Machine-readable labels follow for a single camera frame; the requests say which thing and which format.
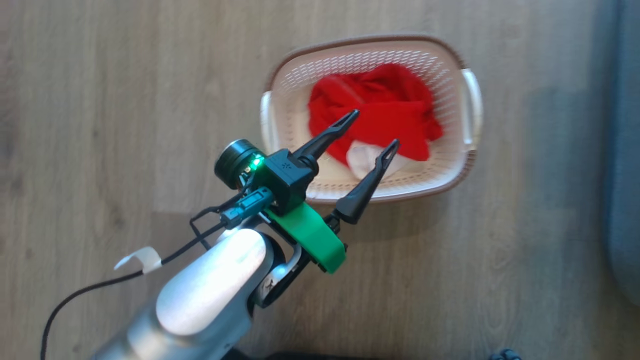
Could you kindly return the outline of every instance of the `green mount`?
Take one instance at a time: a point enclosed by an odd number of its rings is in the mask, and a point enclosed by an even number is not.
[[[303,202],[284,216],[267,209],[265,212],[305,249],[309,255],[333,274],[347,258],[344,244],[329,228],[322,216]]]

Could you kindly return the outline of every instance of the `basket rim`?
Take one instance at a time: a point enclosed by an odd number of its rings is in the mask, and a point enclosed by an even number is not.
[[[342,46],[349,46],[349,45],[357,45],[357,44],[366,44],[369,42],[390,42],[390,41],[424,41],[424,42],[434,42],[440,46],[442,46],[445,50],[449,51],[450,55],[453,56],[456,61],[458,62],[458,65],[460,66],[460,69],[466,69],[467,68],[467,64],[465,63],[465,61],[462,59],[462,57],[460,56],[460,54],[451,47],[451,45],[447,44],[447,42],[445,42],[442,39],[439,39],[437,37],[434,37],[432,35],[426,35],[426,34],[419,34],[419,33],[405,33],[405,34],[387,34],[387,35],[366,35],[366,36],[362,36],[362,37],[352,37],[352,38],[345,38],[345,39],[341,39],[341,40],[334,40],[334,41],[329,41],[329,42],[322,42],[320,44],[316,44],[316,45],[311,45],[311,46],[306,46],[306,47],[300,47],[298,49],[295,49],[294,51],[291,51],[289,54],[287,54],[280,63],[278,63],[278,65],[276,67],[273,68],[273,70],[271,71],[271,74],[269,75],[268,79],[267,79],[267,83],[265,86],[264,91],[271,91],[271,89],[273,89],[273,83],[275,82],[276,76],[278,75],[278,73],[280,72],[280,69],[282,69],[282,67],[284,67],[284,65],[286,65],[288,62],[290,62],[291,60],[303,56],[303,55],[307,55],[310,53],[314,53],[316,51],[322,51],[322,50],[327,50],[327,49],[332,49],[334,47],[342,47]]]
[[[342,46],[357,45],[357,44],[366,44],[366,43],[369,43],[369,42],[397,42],[397,41],[424,41],[424,42],[436,43],[436,44],[442,46],[446,51],[449,52],[449,54],[457,61],[458,66],[460,67],[460,70],[468,68],[467,64],[464,62],[464,60],[462,59],[462,57],[460,56],[460,54],[456,50],[454,50],[449,44],[444,42],[442,39],[439,39],[439,38],[431,36],[431,35],[420,34],[420,33],[366,35],[366,36],[362,36],[362,37],[352,37],[352,38],[345,38],[345,39],[342,39],[342,40],[334,40],[334,41],[330,41],[330,42],[323,42],[323,43],[312,45],[312,46],[300,47],[299,49],[291,51],[271,71],[271,74],[268,77],[264,92],[271,92],[272,91],[273,84],[275,82],[275,79],[276,79],[278,73],[280,72],[280,69],[282,69],[282,67],[284,67],[291,60],[293,60],[293,59],[295,59],[295,58],[297,58],[299,56],[303,56],[303,55],[306,55],[306,54],[314,53],[316,51],[332,49],[334,47],[342,47]],[[464,164],[462,166],[462,169],[456,175],[456,177],[451,179],[451,181],[449,181],[446,184],[443,184],[443,185],[438,186],[436,188],[428,188],[428,189],[424,189],[424,190],[420,190],[420,191],[416,191],[416,192],[402,193],[402,194],[398,194],[398,195],[385,196],[385,197],[382,197],[382,198],[376,198],[374,196],[374,197],[371,198],[371,202],[378,202],[378,203],[394,202],[394,201],[399,201],[399,200],[414,199],[414,198],[418,198],[418,197],[436,195],[436,194],[439,194],[439,193],[446,192],[446,191],[456,187],[458,184],[460,184],[462,182],[462,180],[464,180],[468,176],[469,172],[471,171],[471,168],[474,166],[474,163],[476,162],[476,156],[477,156],[476,152],[477,152],[477,150],[475,150],[475,149],[474,150],[468,150],[466,152],[466,156],[465,156],[466,158],[465,158]],[[307,202],[309,202],[311,204],[332,204],[336,200],[337,199],[335,199],[335,200],[333,200],[333,199],[307,199]]]

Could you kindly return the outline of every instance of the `white cloth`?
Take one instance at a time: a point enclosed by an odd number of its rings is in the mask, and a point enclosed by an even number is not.
[[[351,143],[351,147],[349,151],[347,151],[347,163],[353,175],[358,179],[364,178],[376,166],[376,158],[382,150],[384,150],[384,148],[369,143],[359,141]],[[383,179],[402,169],[412,161],[413,160],[409,158],[396,154],[391,164],[389,164]]]

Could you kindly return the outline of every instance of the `cable connector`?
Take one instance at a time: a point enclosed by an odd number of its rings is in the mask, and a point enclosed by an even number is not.
[[[262,186],[238,200],[238,202],[228,210],[220,213],[220,221],[225,224],[227,229],[233,229],[240,225],[242,220],[256,215],[267,208],[272,202],[273,193],[271,193],[271,190]]]

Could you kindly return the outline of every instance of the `black cable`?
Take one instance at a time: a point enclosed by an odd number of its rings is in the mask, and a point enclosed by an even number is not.
[[[169,261],[177,258],[178,256],[182,255],[185,251],[189,250],[192,246],[196,245],[197,243],[200,242],[200,240],[206,238],[207,236],[215,233],[216,231],[222,229],[226,224],[223,222],[219,222],[218,225],[210,228],[209,230],[205,231],[204,233],[202,233],[200,236],[196,236],[193,240],[189,241],[185,246],[181,247],[178,249],[178,251],[174,252],[173,254],[167,256],[166,258],[162,259],[162,265],[168,263]]]
[[[174,260],[175,258],[177,258],[178,256],[182,255],[185,253],[185,251],[189,250],[191,247],[193,247],[194,245],[196,245],[197,243],[199,243],[200,241],[202,241],[204,238],[206,238],[207,236],[215,233],[216,231],[222,229],[226,224],[223,222],[218,223],[218,225],[215,225],[214,227],[210,228],[209,230],[205,231],[204,233],[196,236],[196,238],[194,238],[193,240],[189,241],[187,244],[185,244],[185,246],[179,248],[176,252],[174,252],[173,254],[167,256],[166,258],[162,259],[161,264],[165,265],[167,263],[169,263],[170,261]],[[118,284],[120,282],[125,282],[127,280],[131,280],[134,279],[136,277],[142,276],[144,273],[142,272],[142,270],[139,270],[137,272],[134,272],[133,274],[129,274],[129,275],[125,275],[125,276],[121,276],[121,277],[117,277],[115,279],[112,280],[107,280],[107,281],[102,281],[102,282],[98,282],[97,284],[93,284],[93,285],[89,285],[85,288],[82,288],[78,291],[76,291],[75,293],[67,296],[65,298],[65,300],[62,300],[58,306],[56,306],[55,309],[53,309],[53,311],[51,312],[51,315],[49,315],[49,319],[47,320],[47,325],[45,325],[44,327],[44,332],[42,333],[42,346],[40,347],[40,360],[45,360],[46,355],[47,355],[47,340],[49,339],[49,331],[51,330],[51,324],[53,324],[53,320],[56,318],[56,315],[60,312],[60,310],[67,305],[71,300],[75,299],[76,297],[95,290],[95,289],[99,289],[99,288],[103,288],[105,286],[109,286],[109,285],[114,285],[114,284]]]
[[[133,274],[129,274],[129,275],[125,275],[125,276],[121,276],[121,277],[117,277],[115,279],[112,280],[107,280],[107,281],[102,281],[102,282],[98,282],[97,284],[93,284],[93,285],[89,285],[85,288],[82,288],[78,291],[76,291],[75,293],[67,296],[67,298],[65,300],[62,300],[58,306],[56,306],[55,309],[53,309],[53,311],[51,312],[51,315],[49,315],[49,319],[47,320],[47,325],[44,327],[44,333],[42,334],[42,347],[40,347],[40,359],[41,360],[45,360],[45,357],[47,355],[47,340],[49,339],[49,331],[51,330],[51,324],[53,323],[53,319],[56,318],[56,315],[58,314],[58,312],[60,311],[60,309],[62,309],[65,305],[67,305],[71,300],[75,299],[76,297],[95,290],[95,289],[99,289],[99,288],[103,288],[105,286],[109,286],[109,285],[113,285],[113,284],[117,284],[119,282],[124,282],[127,280],[131,280],[133,278],[142,276],[143,272],[142,270],[139,270],[137,272],[134,272]]]
[[[245,181],[243,187],[240,189],[240,192],[235,194],[233,197],[231,197],[231,199],[223,202],[219,206],[210,206],[208,208],[205,208],[200,212],[198,212],[194,217],[189,219],[189,226],[191,227],[191,230],[193,231],[193,233],[196,234],[197,237],[200,237],[202,235],[200,234],[200,231],[194,224],[196,220],[205,216],[208,213],[219,214],[222,211],[225,211],[227,208],[231,207],[231,205],[235,204],[238,200],[242,199],[242,196],[244,196],[244,193],[247,191],[247,189],[249,189],[249,186],[251,186],[252,182],[253,182],[253,176],[249,177],[249,179]],[[207,242],[205,238],[201,238],[200,243],[202,244],[202,246],[206,251],[209,251],[211,249],[211,245],[209,245],[209,242]]]

